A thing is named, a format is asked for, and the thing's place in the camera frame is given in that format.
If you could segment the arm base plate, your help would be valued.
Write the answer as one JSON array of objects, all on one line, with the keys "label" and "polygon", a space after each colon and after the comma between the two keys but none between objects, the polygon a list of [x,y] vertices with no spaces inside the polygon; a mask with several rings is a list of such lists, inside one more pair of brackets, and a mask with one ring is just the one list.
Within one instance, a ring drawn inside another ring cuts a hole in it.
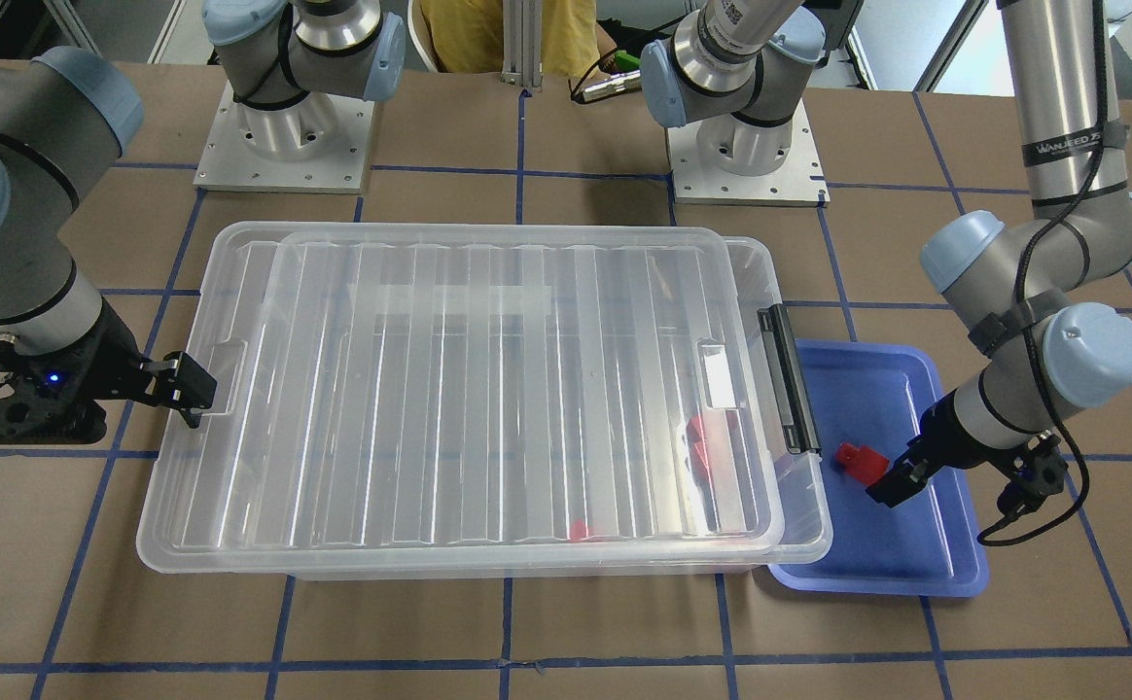
[{"label": "arm base plate", "polygon": [[361,194],[378,103],[310,93],[299,105],[260,111],[225,87],[194,185],[211,193]]},{"label": "arm base plate", "polygon": [[669,128],[674,198],[698,205],[820,207],[831,202],[827,177],[806,108],[764,128],[734,116]]}]

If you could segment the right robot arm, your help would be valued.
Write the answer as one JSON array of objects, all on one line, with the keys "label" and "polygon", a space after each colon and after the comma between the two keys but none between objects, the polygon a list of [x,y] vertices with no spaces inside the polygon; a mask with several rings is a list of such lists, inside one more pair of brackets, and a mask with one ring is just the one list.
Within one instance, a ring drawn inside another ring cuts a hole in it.
[{"label": "right robot arm", "polygon": [[[398,88],[408,26],[376,1],[206,1],[201,22],[263,157],[338,139],[331,96]],[[59,228],[129,151],[132,83],[85,49],[0,67],[0,444],[92,444],[104,402],[162,406],[196,429],[218,381],[192,356],[153,360],[60,242]]]}]

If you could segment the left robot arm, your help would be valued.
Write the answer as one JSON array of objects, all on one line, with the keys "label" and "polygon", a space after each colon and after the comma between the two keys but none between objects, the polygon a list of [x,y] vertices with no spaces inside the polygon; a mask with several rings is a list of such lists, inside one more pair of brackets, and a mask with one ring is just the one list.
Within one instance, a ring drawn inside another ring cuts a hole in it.
[{"label": "left robot arm", "polygon": [[[1001,1],[1034,221],[974,211],[923,247],[921,268],[988,359],[921,415],[920,433],[868,488],[894,507],[944,467],[996,466],[1003,507],[1061,489],[1065,418],[1132,385],[1132,323],[1078,287],[1132,265],[1129,128],[1114,97],[1100,1]],[[788,123],[824,48],[798,1],[709,1],[641,51],[643,94],[667,128],[709,119]]]}]

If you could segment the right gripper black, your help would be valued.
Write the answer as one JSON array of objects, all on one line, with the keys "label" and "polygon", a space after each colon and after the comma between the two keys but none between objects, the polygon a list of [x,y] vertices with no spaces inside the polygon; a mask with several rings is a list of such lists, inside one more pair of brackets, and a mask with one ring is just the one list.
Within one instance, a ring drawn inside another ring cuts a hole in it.
[{"label": "right gripper black", "polygon": [[185,351],[147,362],[132,332],[103,302],[91,331],[53,353],[20,355],[0,340],[0,444],[92,444],[108,433],[100,402],[175,409],[198,429],[218,381]]}]

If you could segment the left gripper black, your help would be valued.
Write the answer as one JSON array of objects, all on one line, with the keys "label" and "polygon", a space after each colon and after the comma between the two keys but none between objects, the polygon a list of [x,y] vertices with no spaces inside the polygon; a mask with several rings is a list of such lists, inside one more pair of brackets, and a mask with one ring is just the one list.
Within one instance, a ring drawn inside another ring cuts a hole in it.
[{"label": "left gripper black", "polygon": [[920,434],[904,444],[887,473],[866,493],[878,504],[897,507],[920,495],[928,479],[944,467],[974,469],[992,464],[1002,453],[1002,449],[989,447],[964,430],[957,415],[957,395],[949,394],[921,413]]}]

